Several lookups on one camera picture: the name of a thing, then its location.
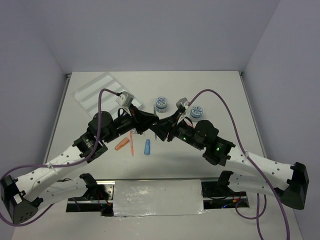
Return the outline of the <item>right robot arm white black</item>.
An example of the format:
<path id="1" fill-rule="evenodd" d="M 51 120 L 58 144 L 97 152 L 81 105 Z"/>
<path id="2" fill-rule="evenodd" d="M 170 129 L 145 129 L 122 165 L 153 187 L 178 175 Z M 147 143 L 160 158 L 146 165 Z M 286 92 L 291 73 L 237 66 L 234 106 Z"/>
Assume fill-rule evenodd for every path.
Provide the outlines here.
<path id="1" fill-rule="evenodd" d="M 275 195 L 289 208 L 304 209 L 309 185 L 304 164 L 281 163 L 246 152 L 219 137 L 219 130 L 208 120 L 201 120 L 192 127 L 172 115 L 159 120 L 150 129 L 162 141 L 177 138 L 203 150 L 203 158 L 211 165 L 225 167 L 216 183 L 221 195 L 228 196 L 232 192 Z"/>

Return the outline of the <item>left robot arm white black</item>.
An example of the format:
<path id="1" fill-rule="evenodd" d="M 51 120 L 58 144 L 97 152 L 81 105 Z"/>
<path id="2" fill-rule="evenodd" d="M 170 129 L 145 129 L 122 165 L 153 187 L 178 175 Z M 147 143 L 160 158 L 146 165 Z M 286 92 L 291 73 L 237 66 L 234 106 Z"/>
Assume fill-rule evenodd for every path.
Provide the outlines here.
<path id="1" fill-rule="evenodd" d="M 48 210 L 64 199 L 84 197 L 91 200 L 109 194 L 89 173 L 73 179 L 67 175 L 101 157 L 106 144 L 135 129 L 138 134 L 152 127 L 159 117 L 130 106 L 125 114 L 113 119 L 107 111 L 99 111 L 88 123 L 84 134 L 56 158 L 32 165 L 31 172 L 12 177 L 9 172 L 0 180 L 1 200 L 11 218 L 8 225 L 23 227 L 35 222 L 37 212 Z"/>

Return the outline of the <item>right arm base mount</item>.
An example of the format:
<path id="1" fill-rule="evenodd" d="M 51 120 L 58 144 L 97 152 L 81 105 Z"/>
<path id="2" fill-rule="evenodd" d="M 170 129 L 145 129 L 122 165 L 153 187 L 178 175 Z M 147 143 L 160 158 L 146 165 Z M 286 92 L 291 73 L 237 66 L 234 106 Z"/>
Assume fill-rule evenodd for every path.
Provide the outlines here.
<path id="1" fill-rule="evenodd" d="M 246 192 L 232 192 L 230 190 L 223 192 L 218 188 L 216 181 L 202 181 L 201 195 L 205 210 L 234 209 L 236 204 L 238 208 L 249 207 Z"/>

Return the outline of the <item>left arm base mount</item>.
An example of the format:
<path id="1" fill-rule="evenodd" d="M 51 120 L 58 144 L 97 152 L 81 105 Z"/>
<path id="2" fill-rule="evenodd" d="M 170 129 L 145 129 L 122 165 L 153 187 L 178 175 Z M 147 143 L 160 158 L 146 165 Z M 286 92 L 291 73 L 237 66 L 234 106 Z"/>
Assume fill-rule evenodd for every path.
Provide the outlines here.
<path id="1" fill-rule="evenodd" d="M 115 181 L 97 180 L 97 184 L 99 187 L 94 193 L 69 198 L 65 211 L 67 213 L 98 213 L 103 217 L 113 217 Z"/>

